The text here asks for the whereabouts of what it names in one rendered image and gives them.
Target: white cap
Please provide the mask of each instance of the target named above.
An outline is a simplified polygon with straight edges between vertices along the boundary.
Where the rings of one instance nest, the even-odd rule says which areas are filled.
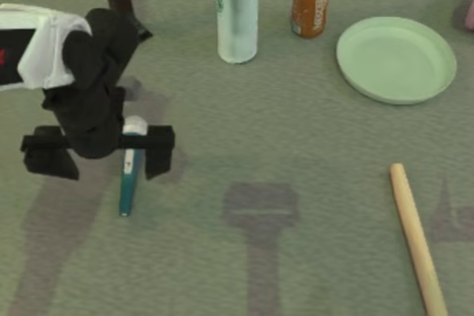
[[[136,133],[145,136],[148,133],[148,123],[140,116],[129,116],[125,119],[124,133]]]

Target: wooden rolling pin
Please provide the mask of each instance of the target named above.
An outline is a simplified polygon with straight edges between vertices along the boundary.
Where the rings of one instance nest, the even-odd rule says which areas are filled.
[[[427,314],[447,316],[443,293],[403,165],[393,164],[390,167],[390,175],[401,225],[407,237]]]

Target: green plate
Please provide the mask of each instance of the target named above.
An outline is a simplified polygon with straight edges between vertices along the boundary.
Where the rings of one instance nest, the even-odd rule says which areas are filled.
[[[337,59],[359,92],[387,104],[417,104],[442,93],[454,80],[457,62],[451,46],[416,21],[377,17],[347,29]]]

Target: bottle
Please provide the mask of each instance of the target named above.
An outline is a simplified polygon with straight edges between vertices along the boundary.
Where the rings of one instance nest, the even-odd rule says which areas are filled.
[[[139,116],[129,116],[125,119],[124,135],[146,136],[148,132],[147,122]],[[120,216],[129,216],[132,212],[133,196],[138,178],[138,169],[143,159],[142,149],[127,149],[124,156],[124,166],[121,173],[120,204],[118,205]]]
[[[329,0],[293,0],[291,29],[303,38],[321,35],[326,26]]]
[[[241,64],[257,54],[258,0],[216,0],[218,54]]]

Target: table surface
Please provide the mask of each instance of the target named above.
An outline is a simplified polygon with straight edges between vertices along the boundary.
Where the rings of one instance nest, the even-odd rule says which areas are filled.
[[[0,1],[83,16],[106,7]],[[133,214],[120,218],[121,153],[75,156],[79,182],[27,173],[21,137],[55,120],[41,93],[2,93],[0,315],[424,315],[391,192],[395,162],[450,314],[474,315],[474,36],[453,24],[461,3],[331,0],[324,34],[304,40],[290,31],[291,0],[261,0],[258,55],[233,67],[217,55],[214,0],[136,0],[155,37],[127,69],[145,91],[125,112],[175,127],[173,170],[142,177]],[[451,87],[412,107],[356,92],[336,42],[371,16],[445,37],[458,59]],[[238,228],[225,218],[255,199],[296,222]]]

